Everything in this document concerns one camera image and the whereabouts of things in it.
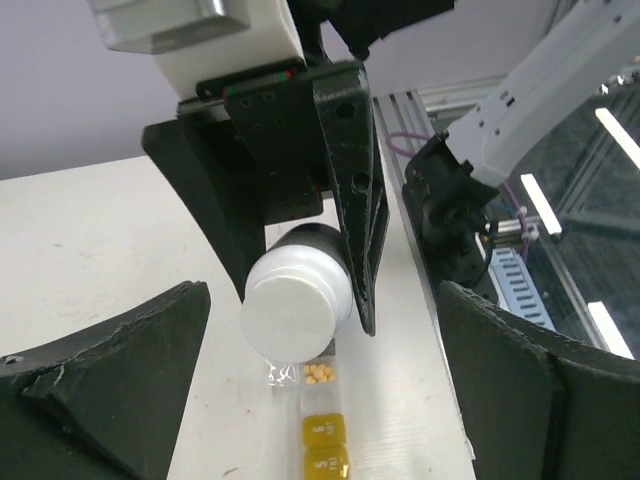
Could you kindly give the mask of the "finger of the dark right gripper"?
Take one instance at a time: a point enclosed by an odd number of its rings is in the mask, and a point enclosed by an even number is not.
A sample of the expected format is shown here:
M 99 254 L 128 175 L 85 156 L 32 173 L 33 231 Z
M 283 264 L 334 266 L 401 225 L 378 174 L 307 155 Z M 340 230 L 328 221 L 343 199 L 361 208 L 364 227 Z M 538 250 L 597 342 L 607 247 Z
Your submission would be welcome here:
M 145 127 L 142 148 L 196 221 L 243 300 L 250 270 L 266 252 L 264 223 L 255 204 L 242 198 L 246 190 L 186 120 Z
M 330 69 L 313 82 L 313 98 L 360 323 L 373 336 L 389 207 L 366 73 Z

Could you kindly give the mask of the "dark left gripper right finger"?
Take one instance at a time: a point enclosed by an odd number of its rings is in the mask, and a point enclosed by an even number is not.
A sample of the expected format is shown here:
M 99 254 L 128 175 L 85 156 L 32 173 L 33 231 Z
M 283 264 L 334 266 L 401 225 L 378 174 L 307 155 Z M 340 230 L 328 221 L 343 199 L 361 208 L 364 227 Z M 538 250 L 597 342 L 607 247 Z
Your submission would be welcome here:
M 441 284 L 438 320 L 479 479 L 636 479 L 639 363 Z

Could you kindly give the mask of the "white pill bottle blue label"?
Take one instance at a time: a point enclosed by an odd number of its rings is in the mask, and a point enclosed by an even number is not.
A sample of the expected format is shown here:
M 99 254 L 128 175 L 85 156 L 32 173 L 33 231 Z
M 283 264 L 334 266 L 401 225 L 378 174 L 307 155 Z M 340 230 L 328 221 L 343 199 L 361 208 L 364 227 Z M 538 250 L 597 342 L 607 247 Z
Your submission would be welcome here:
M 354 295 L 339 230 L 317 222 L 298 225 L 251 268 L 242 333 L 267 359 L 292 364 L 315 359 L 350 318 Z

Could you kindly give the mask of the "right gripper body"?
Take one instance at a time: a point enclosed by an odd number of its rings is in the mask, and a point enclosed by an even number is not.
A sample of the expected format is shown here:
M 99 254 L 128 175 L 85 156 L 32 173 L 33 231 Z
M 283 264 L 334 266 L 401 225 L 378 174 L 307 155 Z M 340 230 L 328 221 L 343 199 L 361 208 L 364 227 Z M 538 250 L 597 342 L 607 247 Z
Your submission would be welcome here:
M 363 69 L 358 60 L 277 61 L 197 82 L 177 114 L 194 121 L 265 224 L 308 218 L 322 213 L 330 188 L 314 87 Z

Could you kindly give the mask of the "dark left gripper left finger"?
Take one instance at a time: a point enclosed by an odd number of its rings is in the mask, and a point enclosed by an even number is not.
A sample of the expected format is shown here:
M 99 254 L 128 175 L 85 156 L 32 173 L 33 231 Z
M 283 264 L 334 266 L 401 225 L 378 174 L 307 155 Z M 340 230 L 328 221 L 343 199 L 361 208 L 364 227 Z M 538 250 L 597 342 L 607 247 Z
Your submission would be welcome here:
M 209 313 L 186 281 L 2 357 L 2 478 L 167 478 Z

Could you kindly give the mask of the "weekly pill organizer strip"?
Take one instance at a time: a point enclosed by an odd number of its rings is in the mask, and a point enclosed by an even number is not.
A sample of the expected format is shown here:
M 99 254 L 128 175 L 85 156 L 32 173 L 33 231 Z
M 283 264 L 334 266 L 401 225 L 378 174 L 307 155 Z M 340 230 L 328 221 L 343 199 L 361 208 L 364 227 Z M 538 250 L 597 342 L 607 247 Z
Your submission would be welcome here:
M 307 384 L 305 364 L 324 364 L 328 380 Z M 285 479 L 348 479 L 347 428 L 334 341 L 318 357 L 298 364 L 264 361 L 265 382 L 284 404 Z

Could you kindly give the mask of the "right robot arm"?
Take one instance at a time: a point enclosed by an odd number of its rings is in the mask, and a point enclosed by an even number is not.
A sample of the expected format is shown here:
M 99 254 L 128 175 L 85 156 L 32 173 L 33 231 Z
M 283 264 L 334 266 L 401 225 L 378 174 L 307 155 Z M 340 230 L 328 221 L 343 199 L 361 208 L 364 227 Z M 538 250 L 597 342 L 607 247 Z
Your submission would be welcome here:
M 374 286 L 386 235 L 382 180 L 364 58 L 384 28 L 452 8 L 403 2 L 392 11 L 298 1 L 311 50 L 227 75 L 208 74 L 174 120 L 147 126 L 146 154 L 179 195 L 237 290 L 265 250 L 267 225 L 319 208 L 285 195 L 331 192 L 363 330 L 373 334 Z M 581 1 L 473 111 L 419 150 L 406 192 L 420 239 L 435 255 L 463 253 L 481 209 L 526 153 L 592 95 L 639 45 L 635 1 Z

